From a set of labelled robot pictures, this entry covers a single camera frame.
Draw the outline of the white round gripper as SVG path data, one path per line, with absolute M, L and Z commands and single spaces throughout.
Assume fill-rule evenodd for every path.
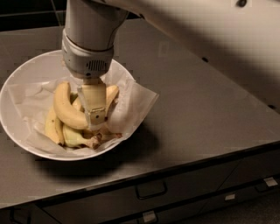
M 97 131 L 105 123 L 106 115 L 106 85 L 98 83 L 98 80 L 109 71 L 114 48 L 105 51 L 87 50 L 77 46 L 63 31 L 62 55 L 72 76 L 86 84 L 78 86 L 78 96 L 88 128 Z

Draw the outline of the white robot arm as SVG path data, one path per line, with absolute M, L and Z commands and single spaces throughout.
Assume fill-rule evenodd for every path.
M 62 55 L 93 84 L 133 13 L 280 112 L 280 0 L 67 0 Z

